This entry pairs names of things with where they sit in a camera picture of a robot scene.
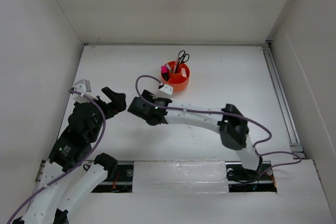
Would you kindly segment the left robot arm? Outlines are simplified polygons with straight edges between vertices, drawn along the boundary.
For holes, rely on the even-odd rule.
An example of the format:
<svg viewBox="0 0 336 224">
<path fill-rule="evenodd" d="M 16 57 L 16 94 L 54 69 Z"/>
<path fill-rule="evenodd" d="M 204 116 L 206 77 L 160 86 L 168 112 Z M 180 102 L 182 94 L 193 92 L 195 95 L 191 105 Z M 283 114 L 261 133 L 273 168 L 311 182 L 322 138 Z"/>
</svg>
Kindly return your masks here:
<svg viewBox="0 0 336 224">
<path fill-rule="evenodd" d="M 8 223 L 69 223 L 81 202 L 104 180 L 117 175 L 118 161 L 99 154 L 86 173 L 70 189 L 73 171 L 92 154 L 102 140 L 106 121 L 126 110 L 126 95 L 108 87 L 101 90 L 109 99 L 89 95 L 78 84 L 69 90 L 75 97 L 68 126 L 55 142 L 45 164 L 38 189 L 12 214 Z"/>
</svg>

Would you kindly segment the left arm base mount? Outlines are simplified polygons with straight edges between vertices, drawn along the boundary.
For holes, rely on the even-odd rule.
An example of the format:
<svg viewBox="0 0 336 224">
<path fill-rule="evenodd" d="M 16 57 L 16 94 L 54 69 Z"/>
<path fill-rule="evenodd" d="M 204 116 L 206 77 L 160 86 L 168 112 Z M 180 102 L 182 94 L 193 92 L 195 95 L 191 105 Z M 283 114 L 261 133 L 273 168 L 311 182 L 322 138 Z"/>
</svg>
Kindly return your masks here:
<svg viewBox="0 0 336 224">
<path fill-rule="evenodd" d="M 88 171 L 90 166 L 98 162 L 104 166 L 110 167 L 110 163 L 114 165 L 113 172 L 108 177 L 98 184 L 91 192 L 92 193 L 131 193 L 133 186 L 134 162 L 121 161 L 119 162 L 114 157 L 101 153 L 96 156 L 93 161 L 84 161 L 83 169 Z"/>
</svg>

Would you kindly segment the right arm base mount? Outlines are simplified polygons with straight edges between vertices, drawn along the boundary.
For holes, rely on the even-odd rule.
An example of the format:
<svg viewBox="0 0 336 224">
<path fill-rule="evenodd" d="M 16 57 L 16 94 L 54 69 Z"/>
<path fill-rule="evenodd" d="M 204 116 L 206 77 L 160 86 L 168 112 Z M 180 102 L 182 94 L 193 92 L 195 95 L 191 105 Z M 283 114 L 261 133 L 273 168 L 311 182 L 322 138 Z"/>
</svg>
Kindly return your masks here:
<svg viewBox="0 0 336 224">
<path fill-rule="evenodd" d="M 272 169 L 265 172 L 271 166 L 263 163 L 259 173 L 244 169 L 241 163 L 233 162 L 226 164 L 226 178 L 230 193 L 257 193 L 277 192 L 276 181 Z"/>
</svg>

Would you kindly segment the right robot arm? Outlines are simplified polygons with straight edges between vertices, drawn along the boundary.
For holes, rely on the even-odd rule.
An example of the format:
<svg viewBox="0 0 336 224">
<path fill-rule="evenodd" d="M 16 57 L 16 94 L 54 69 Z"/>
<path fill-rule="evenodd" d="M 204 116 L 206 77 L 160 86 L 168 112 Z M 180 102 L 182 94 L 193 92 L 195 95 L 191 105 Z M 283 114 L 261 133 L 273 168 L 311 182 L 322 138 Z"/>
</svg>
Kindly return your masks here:
<svg viewBox="0 0 336 224">
<path fill-rule="evenodd" d="M 132 100 L 128 112 L 151 126 L 183 124 L 215 132 L 220 135 L 222 145 L 235 151 L 239 157 L 242 181 L 256 180 L 261 174 L 263 159 L 253 148 L 247 121 L 232 104 L 223 109 L 202 109 L 168 98 L 156 98 L 153 93 L 144 90 L 140 97 Z"/>
</svg>

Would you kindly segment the black gel pen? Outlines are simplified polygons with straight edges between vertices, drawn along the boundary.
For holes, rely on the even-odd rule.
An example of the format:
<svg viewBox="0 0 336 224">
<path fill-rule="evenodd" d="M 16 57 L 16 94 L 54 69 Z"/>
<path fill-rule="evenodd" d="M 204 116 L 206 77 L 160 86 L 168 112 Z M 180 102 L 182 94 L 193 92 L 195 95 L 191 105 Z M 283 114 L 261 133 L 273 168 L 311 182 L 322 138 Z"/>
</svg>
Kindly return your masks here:
<svg viewBox="0 0 336 224">
<path fill-rule="evenodd" d="M 181 61 L 181 58 L 179 57 L 178 69 L 179 69 L 180 61 Z"/>
</svg>

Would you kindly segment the black handled scissors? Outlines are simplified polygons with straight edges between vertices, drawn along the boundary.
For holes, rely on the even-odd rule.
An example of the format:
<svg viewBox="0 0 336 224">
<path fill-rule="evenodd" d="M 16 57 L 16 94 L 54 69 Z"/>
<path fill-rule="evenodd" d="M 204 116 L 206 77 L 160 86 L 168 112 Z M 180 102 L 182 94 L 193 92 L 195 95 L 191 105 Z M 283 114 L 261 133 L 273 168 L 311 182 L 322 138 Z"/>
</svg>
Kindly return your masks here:
<svg viewBox="0 0 336 224">
<path fill-rule="evenodd" d="M 190 55 L 185 50 L 181 50 L 177 56 L 181 58 L 180 64 L 188 62 L 190 58 Z"/>
</svg>

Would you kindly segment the red clear pen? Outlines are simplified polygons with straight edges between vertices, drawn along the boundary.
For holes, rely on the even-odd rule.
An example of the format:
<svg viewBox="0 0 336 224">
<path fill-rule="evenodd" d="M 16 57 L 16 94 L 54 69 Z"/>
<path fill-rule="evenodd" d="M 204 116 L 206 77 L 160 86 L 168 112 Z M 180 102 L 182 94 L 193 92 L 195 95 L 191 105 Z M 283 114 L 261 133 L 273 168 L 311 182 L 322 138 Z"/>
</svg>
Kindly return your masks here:
<svg viewBox="0 0 336 224">
<path fill-rule="evenodd" d="M 176 70 L 178 69 L 178 63 L 179 62 L 179 57 L 177 57 L 175 63 L 174 63 L 174 67 L 173 67 L 173 73 L 176 73 Z"/>
</svg>

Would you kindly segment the pink capped black highlighter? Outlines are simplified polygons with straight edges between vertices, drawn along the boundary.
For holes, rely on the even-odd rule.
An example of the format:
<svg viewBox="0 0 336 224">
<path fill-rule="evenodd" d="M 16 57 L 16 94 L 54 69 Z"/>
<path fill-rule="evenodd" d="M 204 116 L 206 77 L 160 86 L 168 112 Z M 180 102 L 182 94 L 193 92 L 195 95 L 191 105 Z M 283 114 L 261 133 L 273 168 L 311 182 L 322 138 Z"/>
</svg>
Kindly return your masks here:
<svg viewBox="0 0 336 224">
<path fill-rule="evenodd" d="M 165 81 L 169 80 L 169 69 L 166 65 L 161 67 L 161 76 Z"/>
</svg>

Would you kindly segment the pink white eraser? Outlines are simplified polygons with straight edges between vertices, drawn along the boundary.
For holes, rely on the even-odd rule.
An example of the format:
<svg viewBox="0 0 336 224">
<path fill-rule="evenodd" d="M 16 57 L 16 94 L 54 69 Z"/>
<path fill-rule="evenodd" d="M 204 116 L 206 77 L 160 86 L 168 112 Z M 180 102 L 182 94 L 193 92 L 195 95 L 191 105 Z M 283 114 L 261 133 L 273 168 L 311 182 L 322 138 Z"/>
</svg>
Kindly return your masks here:
<svg viewBox="0 0 336 224">
<path fill-rule="evenodd" d="M 185 69 L 185 68 L 182 68 L 182 69 L 181 69 L 181 74 L 182 74 L 182 76 L 183 76 L 184 78 L 187 79 L 187 72 L 186 72 L 186 69 Z"/>
</svg>

